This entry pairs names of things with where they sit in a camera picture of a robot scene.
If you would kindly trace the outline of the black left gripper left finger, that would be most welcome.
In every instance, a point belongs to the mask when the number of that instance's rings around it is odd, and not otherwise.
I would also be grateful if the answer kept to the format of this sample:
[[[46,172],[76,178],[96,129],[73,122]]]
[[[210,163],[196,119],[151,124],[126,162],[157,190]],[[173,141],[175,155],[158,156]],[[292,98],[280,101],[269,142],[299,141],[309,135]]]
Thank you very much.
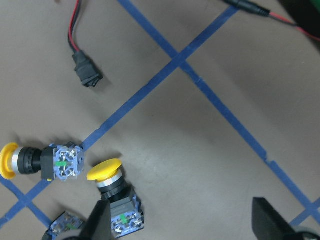
[[[78,240],[111,240],[111,206],[108,200],[99,200],[77,237]]]

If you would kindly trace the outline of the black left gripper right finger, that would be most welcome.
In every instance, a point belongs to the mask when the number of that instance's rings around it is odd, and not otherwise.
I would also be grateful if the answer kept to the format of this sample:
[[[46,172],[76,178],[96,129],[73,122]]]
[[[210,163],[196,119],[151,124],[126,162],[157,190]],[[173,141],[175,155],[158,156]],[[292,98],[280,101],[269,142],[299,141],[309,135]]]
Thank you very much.
[[[258,240],[299,240],[300,235],[264,197],[252,199],[252,231]]]

